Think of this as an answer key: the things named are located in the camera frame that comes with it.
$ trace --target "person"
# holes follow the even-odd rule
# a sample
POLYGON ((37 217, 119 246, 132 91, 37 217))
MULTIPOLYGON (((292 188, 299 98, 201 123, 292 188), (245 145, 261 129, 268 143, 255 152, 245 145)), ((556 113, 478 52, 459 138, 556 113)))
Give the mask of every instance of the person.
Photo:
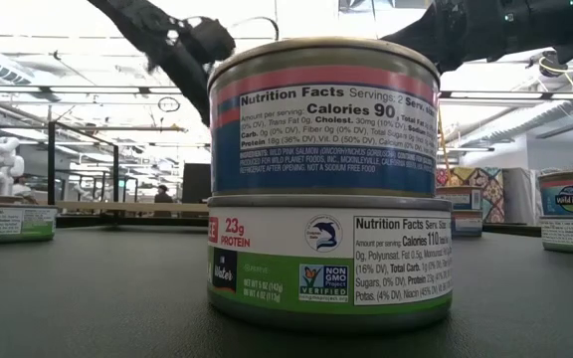
POLYGON ((12 185, 12 195, 20 196, 31 204, 38 204, 32 194, 32 189, 26 185, 26 177, 16 177, 12 185))
MULTIPOLYGON (((159 185, 158 194, 154 196, 154 203, 173 203, 174 200, 167 194, 168 190, 165 185, 159 185)), ((171 218, 171 212, 154 212, 154 216, 157 218, 171 218)))

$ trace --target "white sculpture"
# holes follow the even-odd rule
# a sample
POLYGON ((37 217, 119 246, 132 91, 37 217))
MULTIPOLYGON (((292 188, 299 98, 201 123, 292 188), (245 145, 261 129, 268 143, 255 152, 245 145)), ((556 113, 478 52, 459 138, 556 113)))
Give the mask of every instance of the white sculpture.
POLYGON ((14 178, 24 173, 24 158, 17 155, 19 139, 0 138, 0 195, 12 195, 14 178))

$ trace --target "green label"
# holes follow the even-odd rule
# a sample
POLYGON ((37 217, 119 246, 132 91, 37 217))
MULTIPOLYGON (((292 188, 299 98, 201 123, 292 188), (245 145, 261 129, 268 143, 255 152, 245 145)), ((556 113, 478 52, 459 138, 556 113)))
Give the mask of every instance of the green label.
MULTIPOLYGON (((354 305, 353 259, 299 258, 209 247, 209 288, 241 303, 295 312, 334 314, 406 313, 452 299, 387 305, 354 305)), ((398 293, 405 294, 403 289, 398 293)))

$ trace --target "pipe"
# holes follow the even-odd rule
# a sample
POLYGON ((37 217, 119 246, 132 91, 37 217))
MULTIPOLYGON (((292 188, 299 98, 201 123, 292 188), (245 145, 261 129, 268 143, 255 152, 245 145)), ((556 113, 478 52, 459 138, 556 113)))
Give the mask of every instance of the pipe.
POLYGON ((465 146, 478 140, 494 143, 564 118, 570 115, 572 111, 572 100, 553 100, 532 108, 515 109, 479 129, 462 135, 459 146, 465 146))

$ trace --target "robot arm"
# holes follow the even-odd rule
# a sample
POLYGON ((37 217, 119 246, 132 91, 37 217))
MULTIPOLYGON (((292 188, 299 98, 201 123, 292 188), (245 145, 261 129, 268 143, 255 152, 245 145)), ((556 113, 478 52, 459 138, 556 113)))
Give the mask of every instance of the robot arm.
POLYGON ((160 67, 196 107, 209 126, 209 98, 205 70, 230 57, 236 43, 218 21, 201 17, 197 26, 177 20, 147 0, 88 0, 101 10, 121 34, 149 59, 149 69, 160 67), (168 33, 178 38, 171 41, 168 33))
POLYGON ((381 40, 423 54, 442 73, 546 47, 563 65, 573 59, 573 0, 436 0, 420 20, 381 40))
MULTIPOLYGON (((227 59, 234 39, 217 21, 196 27, 176 20, 147 0, 88 0, 101 10, 150 68, 160 66, 209 126, 205 66, 227 59), (171 44, 170 30, 178 32, 171 44)), ((443 72, 463 62, 554 47, 558 63, 573 59, 573 0, 435 0, 424 16, 381 40, 411 48, 443 72)))

